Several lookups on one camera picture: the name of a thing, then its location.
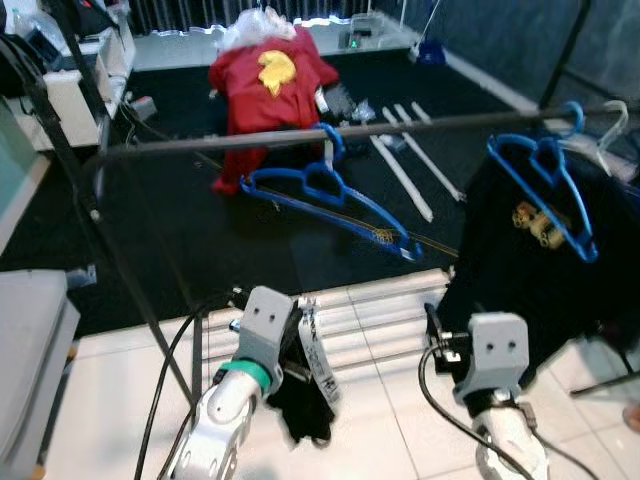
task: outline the metal rail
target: metal rail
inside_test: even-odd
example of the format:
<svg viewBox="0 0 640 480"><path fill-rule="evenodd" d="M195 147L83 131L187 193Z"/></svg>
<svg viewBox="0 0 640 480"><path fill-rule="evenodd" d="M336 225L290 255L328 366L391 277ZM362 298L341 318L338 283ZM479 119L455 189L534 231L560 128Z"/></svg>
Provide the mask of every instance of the metal rail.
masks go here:
<svg viewBox="0 0 640 480"><path fill-rule="evenodd" d="M638 110L639 105L631 105L629 110ZM615 116L604 106L586 107L586 116ZM565 108L550 108L531 112L500 112L475 115L457 115L452 117L434 118L429 122L415 121L410 125L380 123L338 128L337 132L345 140L368 138L371 135L402 134L403 132L437 132L470 127L500 127L527 126L543 120L570 120L575 115ZM328 139L321 129L286 130L276 132L249 133L245 135L231 135L226 137L202 138L189 140L171 140L163 142L149 142L137 146L118 145L99 153L100 163L135 160L144 157L160 155L176 155L195 152L212 152L219 150L238 150L255 147L281 148L291 145L321 143Z"/></svg>

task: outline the black garment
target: black garment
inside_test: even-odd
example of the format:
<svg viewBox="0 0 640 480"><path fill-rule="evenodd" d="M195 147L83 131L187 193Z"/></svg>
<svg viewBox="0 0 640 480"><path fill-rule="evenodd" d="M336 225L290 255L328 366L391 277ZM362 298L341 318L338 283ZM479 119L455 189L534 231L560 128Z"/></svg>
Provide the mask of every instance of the black garment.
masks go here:
<svg viewBox="0 0 640 480"><path fill-rule="evenodd" d="M549 189L529 167L526 149L509 146L502 155L569 218L574 232L581 231L568 189ZM547 157L542 161L553 163L553 157ZM635 278L640 272L640 210L617 180L590 161L572 155L567 166L591 218L598 259L583 262L566 242L556 250L543 248L528 229L516 228L514 210L523 201L535 204L488 158L467 191L456 276L438 308L444 328L451 331L466 331L471 314L480 309L522 316L529 329L530 356L522 385L571 338L613 325L608 340L628 348L640 332Z"/></svg>
<svg viewBox="0 0 640 480"><path fill-rule="evenodd" d="M308 371L309 362L298 333L301 318L302 311L296 303L282 338L280 364L298 366ZM280 389L267 398L267 404L281 410L289 436L296 445L305 437L311 438L316 445L324 445L331 440L331 424L335 414L315 378L307 383L285 372Z"/></svg>

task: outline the white floor tile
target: white floor tile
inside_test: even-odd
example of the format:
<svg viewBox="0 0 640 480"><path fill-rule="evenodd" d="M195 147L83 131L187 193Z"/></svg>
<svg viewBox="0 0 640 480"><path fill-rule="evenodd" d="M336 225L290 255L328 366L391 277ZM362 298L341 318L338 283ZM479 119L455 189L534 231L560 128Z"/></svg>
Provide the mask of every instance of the white floor tile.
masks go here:
<svg viewBox="0 0 640 480"><path fill-rule="evenodd" d="M133 477L162 359L152 346L75 360L48 451L47 480ZM180 344L176 359L190 372L189 341ZM156 478L187 411L169 372L143 478Z"/></svg>
<svg viewBox="0 0 640 480"><path fill-rule="evenodd" d="M415 479L375 367L337 375L343 403L328 448L303 441L291 450L278 414L260 409L242 447L239 480Z"/></svg>
<svg viewBox="0 0 640 480"><path fill-rule="evenodd" d="M568 345L550 363L550 370L565 392L588 387L623 373L612 366L615 354L598 342L580 341ZM573 403L593 430L620 425L622 410L640 399L640 380L600 390L573 399Z"/></svg>
<svg viewBox="0 0 640 480"><path fill-rule="evenodd" d="M572 400L547 370L538 372L535 383L521 400L531 403L540 434L550 441L564 441L591 431Z"/></svg>
<svg viewBox="0 0 640 480"><path fill-rule="evenodd" d="M560 443L558 446L587 465L601 480L625 480L620 468L598 442L595 435L585 435ZM549 477L562 480L589 480L591 478L577 466L555 453L549 455ZM482 476L477 467L471 467L429 477L429 480L482 480Z"/></svg>
<svg viewBox="0 0 640 480"><path fill-rule="evenodd" d="M372 361L362 332L327 338L324 347L332 368L344 368L354 363Z"/></svg>
<svg viewBox="0 0 640 480"><path fill-rule="evenodd" d="M422 351L426 345L426 319L376 328L365 326L365 337L374 358Z"/></svg>
<svg viewBox="0 0 640 480"><path fill-rule="evenodd" d="M449 277L440 269L353 285L347 288L354 303L395 294L437 289L447 285Z"/></svg>
<svg viewBox="0 0 640 480"><path fill-rule="evenodd" d="M421 478L474 465L475 444L436 413L418 386L419 355L378 363L400 429ZM453 399L453 381L439 377L427 365L427 384L433 396L452 415L470 424L465 408Z"/></svg>
<svg viewBox="0 0 640 480"><path fill-rule="evenodd" d="M626 425L597 433L605 448L622 467L627 477L636 479L640 475L640 435Z"/></svg>
<svg viewBox="0 0 640 480"><path fill-rule="evenodd" d="M426 321L424 304L439 303L443 294L443 289L424 290L354 302L354 306L363 328L402 320L424 319Z"/></svg>
<svg viewBox="0 0 640 480"><path fill-rule="evenodd" d="M356 317L353 305L320 308L316 313L316 322L322 335L339 335L341 332L359 329L360 324Z"/></svg>
<svg viewBox="0 0 640 480"><path fill-rule="evenodd" d="M186 317L181 317L173 320L163 320L160 322L160 329L167 339L167 343L171 344L175 334L178 332L180 326L185 320ZM191 341L193 339L192 331L193 330L190 327L182 336L183 340ZM82 337L78 345L77 358L123 352L126 350L156 345L157 343L153 334L145 323L144 325L137 327Z"/></svg>
<svg viewBox="0 0 640 480"><path fill-rule="evenodd" d="M422 396L417 374L419 359L420 356L415 355L381 362L378 368L420 476L429 477L473 465L476 447L473 440L440 417ZM432 363L427 367L427 385L448 411L467 425L471 423L466 409L453 399L453 381L448 376L437 376ZM540 374L525 398L534 407L540 432L549 440L562 441L590 432L549 373Z"/></svg>
<svg viewBox="0 0 640 480"><path fill-rule="evenodd" d="M322 309L351 304L351 298L349 297L346 287L309 292L305 293L304 296L315 298Z"/></svg>

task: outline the white plastic bag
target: white plastic bag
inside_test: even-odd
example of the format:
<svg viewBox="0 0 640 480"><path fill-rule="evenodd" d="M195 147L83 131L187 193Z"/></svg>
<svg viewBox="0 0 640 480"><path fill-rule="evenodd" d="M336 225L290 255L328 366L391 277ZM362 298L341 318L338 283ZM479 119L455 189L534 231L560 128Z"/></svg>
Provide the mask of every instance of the white plastic bag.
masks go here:
<svg viewBox="0 0 640 480"><path fill-rule="evenodd" d="M293 25L285 17L279 17L273 8L267 7L264 12L253 8L242 12L236 23L227 29L220 40L220 51L260 45L268 37L292 40L295 36Z"/></svg>
<svg viewBox="0 0 640 480"><path fill-rule="evenodd" d="M51 16L39 10L29 15L28 20L31 27L40 30L44 38L49 40L56 50L62 51L66 48L67 42L62 36L58 24Z"/></svg>

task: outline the blue hanger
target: blue hanger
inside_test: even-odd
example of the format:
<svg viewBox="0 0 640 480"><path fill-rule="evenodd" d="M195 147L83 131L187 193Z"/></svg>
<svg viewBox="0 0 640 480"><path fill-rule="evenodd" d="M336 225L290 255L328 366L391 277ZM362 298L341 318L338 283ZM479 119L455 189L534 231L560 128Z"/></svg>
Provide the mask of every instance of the blue hanger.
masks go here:
<svg viewBox="0 0 640 480"><path fill-rule="evenodd" d="M507 173L516 181L516 183L525 191L525 193L535 202L540 210L551 220L554 226L562 232L564 238L567 240L571 248L573 248L580 258L587 263L592 263L598 258L598 248L593 240L593 231L591 228L591 220L587 214L587 209L584 205L582 197L578 187L576 186L573 178L569 175L566 167L566 159L562 147L558 143L558 139L569 138L570 136L580 132L584 126L584 113L580 105L576 102L568 102L566 104L568 108L573 110L576 114L577 120L574 128L566 134L555 135L551 137L545 137L539 141L532 140L529 137L517 134L504 134L497 137L491 136L487 142L487 149L489 155L493 157ZM531 150L529 156L529 163L533 169L544 179L544 181L551 187L557 187L561 182L564 182L576 201L576 205L580 211L582 217L583 230L582 232L574 236L567 226L560 220L560 218L553 212L553 210L542 200L542 198L529 186L529 184L518 174L511 164L500 155L500 150L504 145L519 145ZM540 164L539 155L541 151L551 150L558 164L555 169L549 171Z"/></svg>
<svg viewBox="0 0 640 480"><path fill-rule="evenodd" d="M416 261L422 257L422 247L419 243L414 243L413 247L410 246L410 238L407 230L402 224L384 208L371 200L369 197L363 195L357 190L345 185L342 177L333 170L333 164L342 159L344 155L344 144L340 135L330 125L324 123L317 123L314 128L322 128L327 132L329 139L334 145L334 158L332 161L325 163L324 161L310 163L304 170L295 170L292 168L264 168L261 170L255 170L249 175L248 182L243 177L240 180L240 187L242 190L251 195L252 197L262 198L265 200L271 200L281 205L289 206L298 210L315 215L323 220L334 223L340 227L346 228L352 231L356 235L359 235L373 243L376 243L384 250L387 250L396 255L400 255L403 258ZM325 191L313 188L309 185L309 176L311 175L325 175L337 184L338 193L336 195L327 193ZM271 193L257 188L257 181L265 178L292 178L298 179L302 183L302 191L310 198L320 200L334 207L342 208L345 205L347 197L356 200L358 203L366 206L369 210L375 212L382 217L389 225L391 225L399 240L397 243L389 244L381 239L375 232L357 225L353 222L349 222L340 216L334 215L331 212L324 210L323 208L316 207L309 203L297 200L295 198L286 197L277 193Z"/></svg>

